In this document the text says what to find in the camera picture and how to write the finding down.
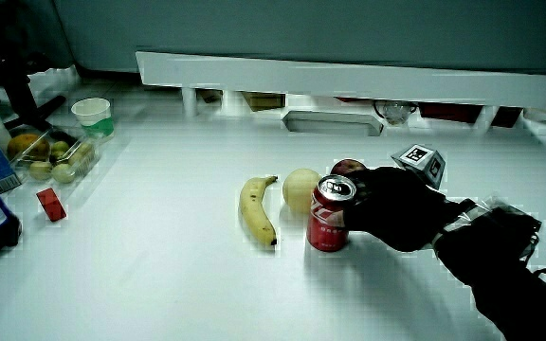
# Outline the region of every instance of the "soda can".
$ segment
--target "soda can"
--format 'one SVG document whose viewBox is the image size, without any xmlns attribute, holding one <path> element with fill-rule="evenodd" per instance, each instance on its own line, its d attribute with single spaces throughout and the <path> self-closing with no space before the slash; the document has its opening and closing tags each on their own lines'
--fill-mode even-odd
<svg viewBox="0 0 546 341">
<path fill-rule="evenodd" d="M 307 241 L 320 251 L 334 252 L 347 243 L 349 231 L 326 223 L 334 212 L 355 196 L 355 184 L 348 178 L 332 174 L 321 178 L 311 195 Z"/>
</svg>

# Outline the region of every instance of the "yellow banana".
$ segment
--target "yellow banana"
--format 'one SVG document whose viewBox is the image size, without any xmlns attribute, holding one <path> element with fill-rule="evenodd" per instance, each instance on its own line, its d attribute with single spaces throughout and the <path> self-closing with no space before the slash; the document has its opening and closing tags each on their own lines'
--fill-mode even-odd
<svg viewBox="0 0 546 341">
<path fill-rule="evenodd" d="M 264 190 L 277 181 L 277 176 L 265 178 L 254 177 L 247 180 L 240 194 L 240 209 L 250 232 L 259 242 L 265 245 L 275 245 L 277 235 L 275 228 L 266 216 L 263 208 Z"/>
</svg>

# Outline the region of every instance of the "white cup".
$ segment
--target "white cup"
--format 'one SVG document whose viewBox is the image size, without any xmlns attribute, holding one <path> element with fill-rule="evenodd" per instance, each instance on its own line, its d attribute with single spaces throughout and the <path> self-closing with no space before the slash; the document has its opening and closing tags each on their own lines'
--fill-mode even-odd
<svg viewBox="0 0 546 341">
<path fill-rule="evenodd" d="M 88 135 L 103 138 L 113 137 L 111 103 L 106 99 L 83 99 L 73 104 L 71 112 L 87 131 Z"/>
</svg>

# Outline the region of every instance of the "gray wall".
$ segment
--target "gray wall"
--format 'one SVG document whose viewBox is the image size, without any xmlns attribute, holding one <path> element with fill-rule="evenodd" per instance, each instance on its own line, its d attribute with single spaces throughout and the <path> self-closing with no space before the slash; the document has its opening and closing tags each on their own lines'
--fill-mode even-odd
<svg viewBox="0 0 546 341">
<path fill-rule="evenodd" d="M 56 67 L 73 64 L 63 27 L 51 0 L 21 0 L 16 26 L 27 34 L 22 52 L 43 52 Z"/>
<path fill-rule="evenodd" d="M 140 49 L 546 74 L 543 0 L 23 1 L 38 46 L 94 70 Z"/>
</svg>

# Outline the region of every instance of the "small fruit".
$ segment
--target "small fruit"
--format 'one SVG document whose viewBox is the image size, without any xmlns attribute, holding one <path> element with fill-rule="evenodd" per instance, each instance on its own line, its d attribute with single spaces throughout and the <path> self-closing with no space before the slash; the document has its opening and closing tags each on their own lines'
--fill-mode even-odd
<svg viewBox="0 0 546 341">
<path fill-rule="evenodd" d="M 321 176 L 308 169 L 294 170 L 283 181 L 283 199 L 292 211 L 309 213 L 311 195 Z"/>
<path fill-rule="evenodd" d="M 52 177 L 59 183 L 68 184 L 73 182 L 75 174 L 71 173 L 71 166 L 60 164 L 52 169 Z"/>
<path fill-rule="evenodd" d="M 70 147 L 64 141 L 56 141 L 52 145 L 52 153 L 66 153 Z"/>
<path fill-rule="evenodd" d="M 73 152 L 71 157 L 68 158 L 68 164 L 72 166 L 77 162 L 83 162 L 83 160 L 91 161 L 95 156 L 94 146 L 90 143 L 83 142 L 77 150 Z"/>
<path fill-rule="evenodd" d="M 8 143 L 8 158 L 11 160 L 17 154 L 24 152 L 38 139 L 39 136 L 35 134 L 20 134 L 15 136 Z M 46 161 L 49 157 L 49 142 L 47 142 L 45 139 L 40 140 L 35 146 L 33 146 L 29 155 L 35 160 Z"/>
<path fill-rule="evenodd" d="M 330 174 L 344 175 L 352 171 L 360 171 L 367 169 L 364 164 L 353 159 L 344 159 L 338 161 L 330 170 Z"/>
<path fill-rule="evenodd" d="M 28 167 L 28 175 L 35 180 L 47 180 L 52 176 L 52 164 L 47 161 L 34 161 Z"/>
<path fill-rule="evenodd" d="M 60 160 L 60 159 L 63 158 L 64 153 L 66 153 L 66 152 L 62 152 L 62 151 L 52 151 L 51 156 L 54 158 L 54 161 L 57 161 L 57 160 Z"/>
</svg>

